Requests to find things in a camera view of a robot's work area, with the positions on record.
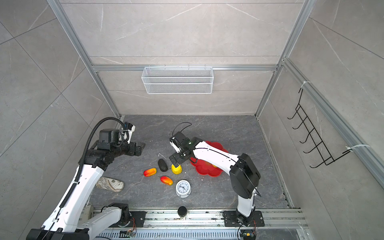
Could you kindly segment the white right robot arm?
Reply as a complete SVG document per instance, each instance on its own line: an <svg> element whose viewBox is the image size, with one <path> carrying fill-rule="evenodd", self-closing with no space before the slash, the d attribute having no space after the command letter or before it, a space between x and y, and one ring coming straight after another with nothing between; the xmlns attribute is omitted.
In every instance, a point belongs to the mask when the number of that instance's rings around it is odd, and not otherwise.
<svg viewBox="0 0 384 240"><path fill-rule="evenodd" d="M248 227L255 220L254 196L259 193L261 175L247 154L226 153L199 138L189 139L182 132L173 134L170 144L176 151L169 157L174 174L180 174L181 164L192 158L212 164L230 177L232 189L238 195L238 222Z"/></svg>

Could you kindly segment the dark black fake fruit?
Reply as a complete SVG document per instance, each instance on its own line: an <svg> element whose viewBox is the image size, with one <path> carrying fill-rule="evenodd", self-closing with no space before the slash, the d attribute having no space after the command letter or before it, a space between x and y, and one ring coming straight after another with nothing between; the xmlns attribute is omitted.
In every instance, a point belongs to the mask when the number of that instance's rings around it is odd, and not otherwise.
<svg viewBox="0 0 384 240"><path fill-rule="evenodd" d="M167 172L168 171L168 165L167 163L165 162L164 159L159 159L158 160L158 166L159 166L159 169L161 170L161 172Z"/></svg>

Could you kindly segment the round yellow fake fruit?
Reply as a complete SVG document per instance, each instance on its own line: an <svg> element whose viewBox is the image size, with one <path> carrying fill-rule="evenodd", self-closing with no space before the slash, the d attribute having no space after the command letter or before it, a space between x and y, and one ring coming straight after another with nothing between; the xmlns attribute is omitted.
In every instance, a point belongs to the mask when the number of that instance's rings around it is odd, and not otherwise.
<svg viewBox="0 0 384 240"><path fill-rule="evenodd" d="M182 166L179 164L177 164L177 165L172 164L171 170L172 170L172 173L175 175L179 175L183 171Z"/></svg>

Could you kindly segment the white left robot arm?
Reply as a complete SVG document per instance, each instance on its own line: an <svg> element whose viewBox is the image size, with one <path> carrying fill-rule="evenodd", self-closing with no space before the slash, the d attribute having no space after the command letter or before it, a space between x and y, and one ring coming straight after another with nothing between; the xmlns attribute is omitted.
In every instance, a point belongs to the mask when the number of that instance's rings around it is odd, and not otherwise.
<svg viewBox="0 0 384 240"><path fill-rule="evenodd" d="M135 127L126 123L121 131L100 131L99 140L79 161L77 172L60 203L39 229L31 229L28 240L93 240L111 225L126 227L132 221L127 204L112 203L100 214L80 224L83 208L107 167L121 155L140 156L145 144L131 142Z"/></svg>

